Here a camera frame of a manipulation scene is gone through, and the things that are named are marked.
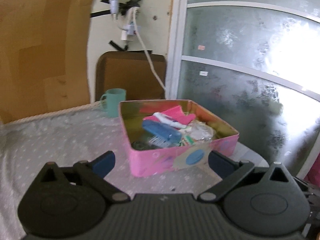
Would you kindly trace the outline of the pink cloth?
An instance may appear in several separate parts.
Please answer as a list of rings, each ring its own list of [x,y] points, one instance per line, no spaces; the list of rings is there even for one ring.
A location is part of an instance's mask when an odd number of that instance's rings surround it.
[[[160,113],[163,113],[165,115],[170,116],[171,118],[175,119],[176,121],[184,124],[184,125],[189,125],[192,121],[194,121],[196,119],[196,115],[191,113],[191,114],[184,114],[184,112],[182,111],[182,107],[181,106],[175,106],[172,107],[170,109],[167,109],[165,111],[162,111]],[[152,120],[152,121],[156,121],[156,122],[160,122],[157,118],[155,118],[154,116],[147,116],[146,118],[144,118],[143,120]]]

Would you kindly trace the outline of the grey floral tablecloth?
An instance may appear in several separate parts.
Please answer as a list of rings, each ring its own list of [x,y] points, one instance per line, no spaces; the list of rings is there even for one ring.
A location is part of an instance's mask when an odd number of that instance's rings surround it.
[[[136,178],[130,172],[118,118],[109,119],[98,108],[1,126],[1,239],[24,236],[17,207],[45,163],[61,167],[93,160],[106,151],[116,165],[106,180],[126,192],[199,194],[220,178],[207,165]]]

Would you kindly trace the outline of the teal plastic mug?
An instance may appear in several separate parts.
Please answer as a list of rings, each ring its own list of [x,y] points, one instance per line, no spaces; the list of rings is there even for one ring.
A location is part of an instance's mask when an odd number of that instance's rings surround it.
[[[122,101],[126,100],[126,90],[122,88],[108,89],[100,97],[100,105],[109,118],[116,118],[119,115],[118,107]]]

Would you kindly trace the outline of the pink macaron tin box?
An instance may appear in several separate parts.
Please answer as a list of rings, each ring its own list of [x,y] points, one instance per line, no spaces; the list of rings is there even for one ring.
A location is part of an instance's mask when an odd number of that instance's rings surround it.
[[[154,150],[135,150],[132,143],[144,141],[143,119],[155,112],[181,106],[184,114],[195,114],[196,119],[212,127],[216,134],[211,142]],[[210,151],[216,150],[229,157],[235,150],[239,132],[214,113],[191,100],[139,100],[119,104],[119,117],[124,133],[123,145],[129,159],[131,174],[148,177],[207,163]]]

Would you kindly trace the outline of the brown wooden chair back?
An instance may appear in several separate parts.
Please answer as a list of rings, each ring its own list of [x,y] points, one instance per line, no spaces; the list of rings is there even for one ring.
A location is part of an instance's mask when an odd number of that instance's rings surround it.
[[[143,51],[108,51],[101,55],[96,65],[95,100],[112,88],[126,90],[127,100],[165,98]]]

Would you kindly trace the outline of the wood-pattern cardboard panel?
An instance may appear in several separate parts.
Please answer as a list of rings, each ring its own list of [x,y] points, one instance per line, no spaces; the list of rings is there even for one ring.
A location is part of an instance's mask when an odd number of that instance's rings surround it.
[[[93,0],[1,0],[1,120],[90,102]]]

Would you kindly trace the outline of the frosted glass door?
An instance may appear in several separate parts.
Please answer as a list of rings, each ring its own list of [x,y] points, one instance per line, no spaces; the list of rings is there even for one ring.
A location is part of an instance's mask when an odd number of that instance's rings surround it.
[[[173,0],[165,96],[305,177],[319,154],[319,0]]]

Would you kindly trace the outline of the white wall plug adapter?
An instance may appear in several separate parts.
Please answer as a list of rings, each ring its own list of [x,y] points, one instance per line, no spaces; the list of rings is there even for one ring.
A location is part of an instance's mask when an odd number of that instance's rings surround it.
[[[121,40],[125,42],[133,41],[134,37],[137,36],[136,28],[133,22],[124,27],[121,31]]]

